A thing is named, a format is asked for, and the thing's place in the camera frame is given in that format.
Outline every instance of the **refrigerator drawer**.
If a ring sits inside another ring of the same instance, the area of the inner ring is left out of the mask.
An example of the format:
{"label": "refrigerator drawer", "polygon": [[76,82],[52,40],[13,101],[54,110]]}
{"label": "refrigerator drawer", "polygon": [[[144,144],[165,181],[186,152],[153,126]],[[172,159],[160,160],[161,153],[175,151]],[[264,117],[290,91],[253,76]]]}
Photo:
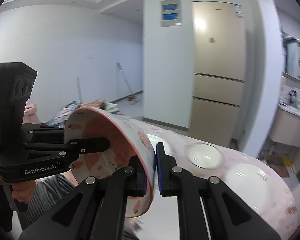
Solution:
{"label": "refrigerator drawer", "polygon": [[229,79],[194,76],[193,95],[198,98],[240,105],[244,83]]}
{"label": "refrigerator drawer", "polygon": [[200,99],[192,99],[189,136],[228,147],[240,108]]}

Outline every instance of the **table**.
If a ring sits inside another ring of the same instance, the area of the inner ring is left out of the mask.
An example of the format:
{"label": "table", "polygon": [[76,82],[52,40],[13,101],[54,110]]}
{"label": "table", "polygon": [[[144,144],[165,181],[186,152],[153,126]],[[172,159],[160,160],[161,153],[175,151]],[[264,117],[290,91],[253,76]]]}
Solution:
{"label": "table", "polygon": [[[197,177],[207,179],[210,176],[217,176],[223,179],[225,172],[238,163],[259,167],[267,173],[273,184],[273,202],[269,210],[261,213],[260,216],[278,232],[281,240],[287,240],[297,228],[297,209],[291,191],[283,179],[263,162],[242,152],[214,145],[223,153],[225,157],[224,165],[215,170],[202,171],[201,168],[191,164],[184,154],[188,145],[202,141],[132,119],[131,117],[122,117],[139,126],[146,134],[156,135],[166,140],[172,147],[172,154],[176,159],[177,165],[190,171]],[[71,176],[72,174],[66,172],[65,175],[74,185],[77,185],[74,177]],[[132,228],[132,230],[140,240],[179,240],[177,197],[160,196],[157,185],[154,200],[148,212],[137,219],[143,222],[143,224],[140,224],[141,229],[135,231]],[[133,226],[137,219],[128,221],[125,229],[127,229],[127,224],[128,226]]]}

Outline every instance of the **refrigerator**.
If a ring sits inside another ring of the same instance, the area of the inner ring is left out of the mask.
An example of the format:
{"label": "refrigerator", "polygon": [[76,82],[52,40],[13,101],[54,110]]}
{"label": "refrigerator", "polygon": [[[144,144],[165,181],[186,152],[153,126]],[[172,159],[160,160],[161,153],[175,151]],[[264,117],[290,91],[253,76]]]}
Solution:
{"label": "refrigerator", "polygon": [[189,136],[228,147],[244,90],[246,44],[241,6],[193,2],[194,88]]}

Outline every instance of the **baseboard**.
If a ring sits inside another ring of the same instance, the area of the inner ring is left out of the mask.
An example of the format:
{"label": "baseboard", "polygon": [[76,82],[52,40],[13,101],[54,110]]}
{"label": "baseboard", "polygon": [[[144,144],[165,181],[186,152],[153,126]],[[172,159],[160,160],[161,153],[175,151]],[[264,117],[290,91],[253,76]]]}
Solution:
{"label": "baseboard", "polygon": [[143,92],[143,90],[141,90],[141,91],[139,91],[139,92],[137,92],[137,93],[134,93],[134,94],[125,96],[125,97],[123,97],[123,98],[116,99],[116,100],[114,100],[114,101],[111,101],[110,103],[115,104],[115,103],[117,103],[117,102],[119,102],[119,101],[121,101],[121,100],[124,100],[124,99],[128,98],[129,96],[132,96],[132,95],[138,95],[138,94],[141,94],[142,92]]}
{"label": "baseboard", "polygon": [[178,126],[178,125],[167,123],[167,122],[161,122],[161,121],[157,121],[157,120],[146,118],[146,117],[143,117],[142,120],[146,121],[146,122],[152,122],[152,123],[155,123],[155,124],[164,125],[164,126],[174,128],[174,129],[178,129],[178,130],[185,131],[185,132],[188,132],[188,130],[189,130],[189,128],[186,128],[186,127],[183,127],[183,126]]}

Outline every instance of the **pink bowl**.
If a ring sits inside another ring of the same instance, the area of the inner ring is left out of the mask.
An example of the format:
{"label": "pink bowl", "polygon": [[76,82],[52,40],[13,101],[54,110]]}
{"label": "pink bowl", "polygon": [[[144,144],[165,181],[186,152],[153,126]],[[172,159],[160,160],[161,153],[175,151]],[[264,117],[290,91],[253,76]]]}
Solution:
{"label": "pink bowl", "polygon": [[66,123],[65,143],[71,139],[105,137],[110,147],[105,152],[82,154],[71,163],[71,171],[78,181],[89,176],[103,179],[127,166],[131,156],[137,155],[147,175],[146,195],[128,197],[126,217],[143,215],[154,196],[155,153],[146,134],[135,124],[118,115],[94,107],[80,107]]}

